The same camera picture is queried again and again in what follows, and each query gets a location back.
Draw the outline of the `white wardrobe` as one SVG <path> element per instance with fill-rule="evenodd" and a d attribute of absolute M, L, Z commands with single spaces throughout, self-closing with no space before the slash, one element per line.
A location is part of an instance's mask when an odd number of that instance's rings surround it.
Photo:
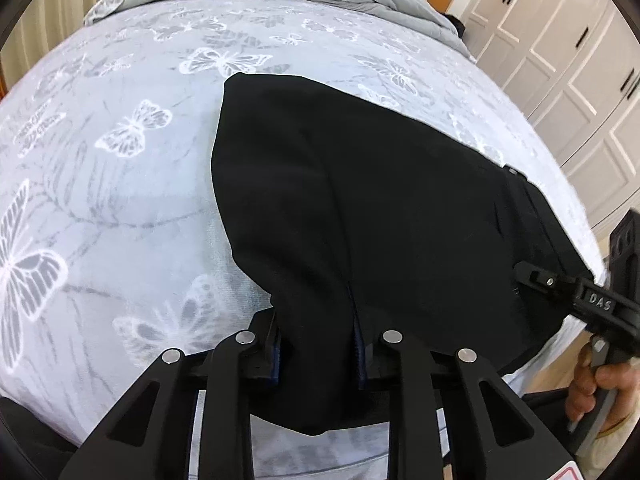
<path fill-rule="evenodd" d="M 613 0 L 471 0 L 464 41 L 603 240 L 639 206 L 639 43 Z"/>

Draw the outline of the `cream and orange curtain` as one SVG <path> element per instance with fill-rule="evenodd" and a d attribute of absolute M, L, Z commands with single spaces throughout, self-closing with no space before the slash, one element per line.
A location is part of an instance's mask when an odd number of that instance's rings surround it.
<path fill-rule="evenodd" d="M 40 58 L 80 29 L 98 0 L 30 0 L 1 47 L 1 94 L 6 96 Z"/>

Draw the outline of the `black pants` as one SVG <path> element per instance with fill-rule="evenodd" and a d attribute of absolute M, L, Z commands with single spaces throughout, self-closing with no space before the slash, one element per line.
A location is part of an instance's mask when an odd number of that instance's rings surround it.
<path fill-rule="evenodd" d="M 516 265 L 590 277 L 526 177 L 303 77 L 226 81 L 212 175 L 233 260 L 276 312 L 253 413 L 302 434 L 382 422 L 368 361 L 386 330 L 509 374 L 567 314 Z"/>

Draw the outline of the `butterfly print bed sheet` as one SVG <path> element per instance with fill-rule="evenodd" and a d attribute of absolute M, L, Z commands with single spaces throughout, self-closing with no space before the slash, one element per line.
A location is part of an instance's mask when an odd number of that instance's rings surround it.
<path fill-rule="evenodd" d="M 116 13 L 66 39 L 1 103 L 3 478 L 56 478 L 160 352 L 212 348 L 268 304 L 232 261 L 210 177 L 235 74 L 318 80 L 524 172 L 604 277 L 546 144 L 446 44 L 304 0 Z"/>

